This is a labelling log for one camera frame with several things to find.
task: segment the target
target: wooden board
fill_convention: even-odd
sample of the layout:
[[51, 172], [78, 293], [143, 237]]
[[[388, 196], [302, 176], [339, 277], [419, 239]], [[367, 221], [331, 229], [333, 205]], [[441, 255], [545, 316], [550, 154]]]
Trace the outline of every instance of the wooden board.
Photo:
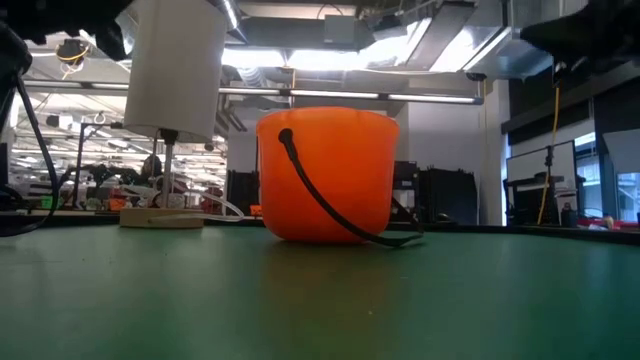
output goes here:
[[201, 214], [201, 210], [125, 208], [120, 210], [120, 226], [160, 229], [196, 229], [204, 226], [203, 219], [179, 219], [162, 222], [150, 222], [149, 219], [177, 214]]

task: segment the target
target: glass window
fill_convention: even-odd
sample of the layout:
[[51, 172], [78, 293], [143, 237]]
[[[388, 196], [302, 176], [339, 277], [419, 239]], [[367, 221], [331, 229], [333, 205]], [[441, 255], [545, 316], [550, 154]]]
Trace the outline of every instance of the glass window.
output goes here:
[[600, 160], [595, 148], [595, 133], [575, 140], [576, 165], [582, 180], [580, 203], [587, 217], [602, 217], [602, 190], [600, 186]]
[[618, 209], [620, 220], [638, 221], [640, 212], [640, 174], [618, 175]]

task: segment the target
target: table surface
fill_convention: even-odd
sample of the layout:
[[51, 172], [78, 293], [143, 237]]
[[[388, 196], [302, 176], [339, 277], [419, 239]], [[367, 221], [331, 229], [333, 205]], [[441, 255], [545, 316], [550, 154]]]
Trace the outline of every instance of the table surface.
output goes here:
[[626, 245], [430, 233], [392, 250], [116, 226], [0, 243], [0, 359], [638, 359], [638, 344]]

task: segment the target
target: plastic bucket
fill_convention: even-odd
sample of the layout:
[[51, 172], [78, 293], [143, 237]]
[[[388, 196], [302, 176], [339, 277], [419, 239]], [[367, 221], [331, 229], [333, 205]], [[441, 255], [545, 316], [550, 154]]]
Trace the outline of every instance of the plastic bucket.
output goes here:
[[262, 216], [285, 240], [353, 243], [363, 239], [334, 220], [305, 188], [279, 138], [290, 129], [300, 164], [344, 218], [371, 234], [389, 222], [398, 126], [347, 108], [303, 108], [264, 117], [257, 126]]

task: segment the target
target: bucket handle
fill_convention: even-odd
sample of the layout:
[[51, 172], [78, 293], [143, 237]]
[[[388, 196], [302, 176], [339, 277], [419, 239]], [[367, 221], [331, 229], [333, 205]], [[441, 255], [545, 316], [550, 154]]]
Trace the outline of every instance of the bucket handle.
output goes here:
[[316, 189], [316, 187], [313, 185], [313, 183], [311, 182], [311, 179], [309, 179], [309, 177], [307, 176], [307, 173], [304, 171], [304, 168], [300, 163], [300, 159], [298, 158], [298, 151], [296, 149], [296, 146], [293, 143], [293, 130], [289, 128], [282, 129], [280, 131], [280, 134], [278, 134], [278, 140], [280, 140], [280, 142], [284, 145], [284, 148], [287, 151], [287, 155], [289, 156], [289, 160], [291, 160], [291, 163], [293, 164], [293, 167], [295, 168], [296, 173], [298, 173], [298, 177], [304, 184], [304, 187], [307, 188], [307, 191], [309, 191], [309, 193], [316, 200], [318, 205], [320, 205], [320, 207], [322, 207], [322, 209], [324, 209], [324, 211], [326, 211], [327, 214], [329, 214], [329, 216], [331, 216], [331, 218], [335, 220], [338, 224], [340, 224], [343, 228], [349, 230], [352, 234], [360, 238], [363, 238], [367, 241], [371, 241], [373, 243], [389, 246], [389, 247], [400, 247], [411, 240], [420, 239], [422, 237], [422, 234], [424, 233], [422, 226], [417, 221], [415, 221], [411, 216], [411, 214], [409, 214], [409, 212], [404, 208], [404, 206], [398, 203], [398, 201], [393, 197], [391, 198], [393, 201], [393, 204], [398, 208], [398, 211], [404, 212], [406, 213], [406, 215], [409, 216], [409, 218], [411, 219], [411, 222], [414, 223], [414, 225], [416, 225], [418, 234], [402, 237], [402, 238], [386, 238], [386, 237], [371, 234], [368, 231], [365, 231], [359, 228], [357, 225], [353, 224], [351, 221], [347, 220], [344, 216], [340, 215], [340, 213], [336, 211], [336, 209], [334, 209], [333, 206], [331, 206], [331, 204], [329, 204], [329, 202], [320, 194], [318, 189]]

